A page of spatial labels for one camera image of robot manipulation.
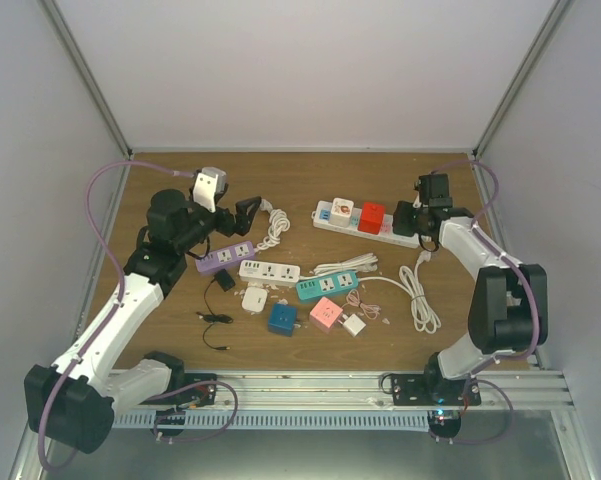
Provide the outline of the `long white power strip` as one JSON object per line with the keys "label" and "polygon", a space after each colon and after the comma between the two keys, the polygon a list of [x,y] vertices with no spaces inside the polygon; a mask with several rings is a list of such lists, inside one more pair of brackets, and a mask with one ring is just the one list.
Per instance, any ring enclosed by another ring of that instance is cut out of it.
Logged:
{"label": "long white power strip", "polygon": [[393,233],[391,215],[385,214],[380,231],[377,234],[363,232],[358,229],[359,220],[361,217],[362,210],[354,207],[352,209],[352,215],[349,224],[346,227],[338,226],[330,222],[332,203],[321,200],[317,203],[315,210],[311,214],[313,226],[315,228],[341,233],[344,235],[355,236],[364,238],[367,240],[374,240],[378,242],[398,245],[401,247],[417,249],[420,247],[417,236],[403,236],[396,235]]}

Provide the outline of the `red cube adapter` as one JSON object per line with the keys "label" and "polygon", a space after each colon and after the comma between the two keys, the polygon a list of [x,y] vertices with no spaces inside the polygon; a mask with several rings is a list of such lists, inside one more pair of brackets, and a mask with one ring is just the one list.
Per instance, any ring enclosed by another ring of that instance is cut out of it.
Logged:
{"label": "red cube adapter", "polygon": [[361,209],[358,231],[378,235],[384,221],[385,206],[374,202],[365,202]]}

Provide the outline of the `white cartoon cube adapter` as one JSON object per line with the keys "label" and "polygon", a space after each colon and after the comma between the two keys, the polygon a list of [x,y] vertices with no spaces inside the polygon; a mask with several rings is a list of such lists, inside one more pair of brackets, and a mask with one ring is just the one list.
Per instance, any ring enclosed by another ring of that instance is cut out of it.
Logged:
{"label": "white cartoon cube adapter", "polygon": [[332,201],[328,222],[330,225],[347,228],[350,225],[354,202],[336,197]]}

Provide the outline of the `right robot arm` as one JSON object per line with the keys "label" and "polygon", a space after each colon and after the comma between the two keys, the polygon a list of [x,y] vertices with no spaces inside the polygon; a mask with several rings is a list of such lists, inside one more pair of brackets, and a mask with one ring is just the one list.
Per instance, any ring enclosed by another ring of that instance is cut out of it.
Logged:
{"label": "right robot arm", "polygon": [[423,393],[448,404],[464,382],[496,361],[526,357],[548,337],[548,281],[545,269],[502,250],[464,208],[418,206],[400,201],[392,230],[430,238],[452,253],[475,281],[467,333],[431,355],[423,372]]}

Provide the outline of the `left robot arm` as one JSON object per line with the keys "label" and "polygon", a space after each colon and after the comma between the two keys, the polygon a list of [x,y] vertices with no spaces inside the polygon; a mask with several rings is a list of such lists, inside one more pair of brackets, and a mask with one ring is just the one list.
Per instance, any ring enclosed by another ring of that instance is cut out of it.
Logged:
{"label": "left robot arm", "polygon": [[174,189],[150,201],[147,223],[113,294],[78,340],[51,366],[33,366],[24,380],[28,423],[39,441],[55,440],[81,453],[96,451],[116,417],[145,402],[182,402],[181,360],[152,352],[120,375],[111,373],[144,320],[166,299],[187,268],[193,248],[214,232],[244,236],[261,198],[234,210],[208,210]]}

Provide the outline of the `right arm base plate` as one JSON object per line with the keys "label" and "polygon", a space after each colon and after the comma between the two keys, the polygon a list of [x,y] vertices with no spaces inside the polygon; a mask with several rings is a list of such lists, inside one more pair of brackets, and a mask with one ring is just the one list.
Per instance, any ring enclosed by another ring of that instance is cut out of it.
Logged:
{"label": "right arm base plate", "polygon": [[463,407],[482,403],[480,392],[465,390],[464,380],[428,380],[423,373],[392,373],[389,381],[395,406]]}

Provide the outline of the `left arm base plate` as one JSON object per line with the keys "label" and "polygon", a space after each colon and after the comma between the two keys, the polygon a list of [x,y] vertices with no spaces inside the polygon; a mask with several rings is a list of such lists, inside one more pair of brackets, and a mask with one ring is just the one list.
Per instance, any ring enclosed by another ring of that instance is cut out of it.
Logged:
{"label": "left arm base plate", "polygon": [[[187,373],[179,377],[172,377],[166,389],[166,393],[175,391],[192,383],[216,380],[217,375],[213,373]],[[202,385],[165,399],[148,399],[145,405],[176,405],[186,408],[189,405],[206,406],[212,405],[215,400],[215,386]]]}

